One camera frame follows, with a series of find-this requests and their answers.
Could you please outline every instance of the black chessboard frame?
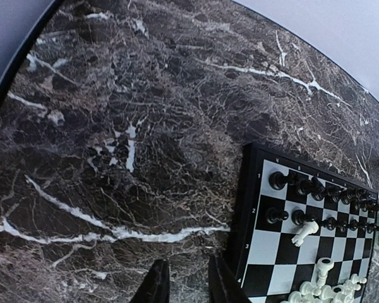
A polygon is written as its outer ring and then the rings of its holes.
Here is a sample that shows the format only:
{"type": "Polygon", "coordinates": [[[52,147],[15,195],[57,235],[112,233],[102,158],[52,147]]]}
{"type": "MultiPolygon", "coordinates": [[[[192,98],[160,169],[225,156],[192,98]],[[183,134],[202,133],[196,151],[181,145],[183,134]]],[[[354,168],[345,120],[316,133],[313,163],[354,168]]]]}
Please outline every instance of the black chessboard frame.
{"type": "MultiPolygon", "coordinates": [[[[371,194],[371,197],[378,199],[378,194],[374,190],[366,187],[363,184],[359,184],[353,180],[350,180],[346,177],[339,176],[333,172],[326,171],[319,167],[316,167],[312,164],[309,164],[305,161],[298,160],[296,158],[285,155],[281,152],[277,152],[259,145],[258,143],[251,143],[244,147],[243,153],[243,162],[241,167],[241,173],[239,178],[238,186],[238,195],[236,206],[234,209],[234,216],[232,221],[232,232],[229,236],[227,251],[225,257],[227,263],[234,273],[236,281],[238,281],[243,286],[243,279],[248,266],[248,256],[250,252],[250,243],[253,237],[253,232],[257,229],[257,214],[259,207],[259,197],[260,197],[260,188],[262,184],[262,170],[264,161],[270,161],[273,163],[281,164],[289,169],[295,170],[302,174],[315,175],[321,180],[326,180],[329,183],[339,185],[340,187],[347,188],[364,188],[368,190],[371,194]]],[[[323,202],[328,203],[327,206],[335,207],[337,211],[337,203],[333,202],[323,202]]],[[[376,222],[376,213],[370,215],[371,222],[376,222]]],[[[369,268],[371,264],[371,259],[373,255],[373,245],[374,245],[375,236],[371,241],[370,245],[370,255],[369,255],[369,265],[368,270],[364,273],[365,276],[368,276],[369,268]]],[[[263,271],[257,274],[259,277],[255,279],[257,283],[270,283],[270,281],[264,281],[265,278],[270,278],[269,275],[265,275],[263,271]]],[[[293,290],[298,290],[300,285],[293,285],[293,290]]],[[[364,287],[360,291],[359,297],[356,297],[354,302],[361,302],[361,299],[364,294],[364,287]]],[[[272,296],[273,299],[264,300],[251,300],[252,302],[280,302],[286,300],[287,296],[278,295],[272,296]]]]}

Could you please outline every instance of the marble table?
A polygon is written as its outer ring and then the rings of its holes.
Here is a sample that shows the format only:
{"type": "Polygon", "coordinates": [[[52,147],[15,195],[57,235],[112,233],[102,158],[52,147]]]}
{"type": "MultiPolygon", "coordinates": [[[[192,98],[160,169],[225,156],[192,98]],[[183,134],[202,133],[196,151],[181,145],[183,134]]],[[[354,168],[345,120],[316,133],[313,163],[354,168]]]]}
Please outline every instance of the marble table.
{"type": "MultiPolygon", "coordinates": [[[[379,103],[230,1],[67,1],[0,111],[0,302],[208,302],[258,141],[379,191],[379,103]]],[[[364,302],[379,302],[379,252],[364,302]]]]}

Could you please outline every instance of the gray background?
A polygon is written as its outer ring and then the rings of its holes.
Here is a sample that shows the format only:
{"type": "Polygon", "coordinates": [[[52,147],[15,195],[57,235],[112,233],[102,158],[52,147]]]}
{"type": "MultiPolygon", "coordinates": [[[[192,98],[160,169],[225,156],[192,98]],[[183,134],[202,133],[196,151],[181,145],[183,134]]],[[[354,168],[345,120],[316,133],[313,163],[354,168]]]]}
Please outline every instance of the gray background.
{"type": "Polygon", "coordinates": [[[239,0],[295,33],[379,101],[379,0],[239,0]]]}

